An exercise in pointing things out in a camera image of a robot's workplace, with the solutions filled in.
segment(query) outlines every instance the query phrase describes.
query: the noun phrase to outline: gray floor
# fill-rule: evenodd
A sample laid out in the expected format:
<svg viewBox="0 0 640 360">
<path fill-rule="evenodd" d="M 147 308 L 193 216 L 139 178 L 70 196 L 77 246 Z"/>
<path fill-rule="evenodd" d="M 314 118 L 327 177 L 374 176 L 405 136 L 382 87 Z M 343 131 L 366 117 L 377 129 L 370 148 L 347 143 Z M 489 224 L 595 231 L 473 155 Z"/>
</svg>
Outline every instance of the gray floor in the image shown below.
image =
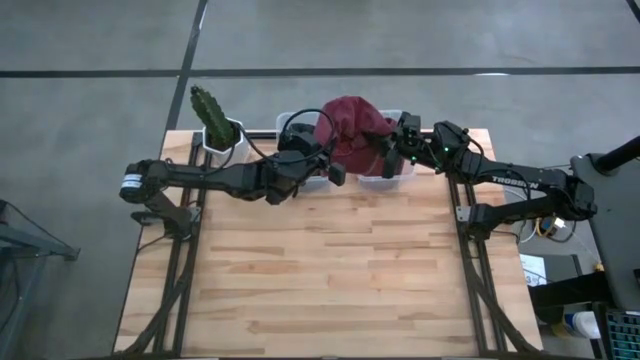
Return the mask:
<svg viewBox="0 0 640 360">
<path fill-rule="evenodd" d="M 197 3 L 0 0 L 0 71 L 179 69 Z M 624 0 L 220 0 L 209 2 L 193 67 L 627 66 L 640 65 L 638 36 Z M 534 166 L 605 151 L 640 129 L 640 75 L 192 83 L 252 129 L 362 95 L 425 124 L 489 128 L 500 160 Z M 22 359 L 109 353 L 140 231 L 119 182 L 126 164 L 158 155 L 175 88 L 173 78 L 0 79 L 0 198 L 83 249 L 76 263 L 48 261 Z M 178 128 L 198 127 L 185 99 Z M 533 239 L 522 251 L 577 253 L 589 271 L 593 239 L 588 226 L 577 234 L 566 245 Z M 584 355 L 557 339 L 545 345 Z"/>
</svg>

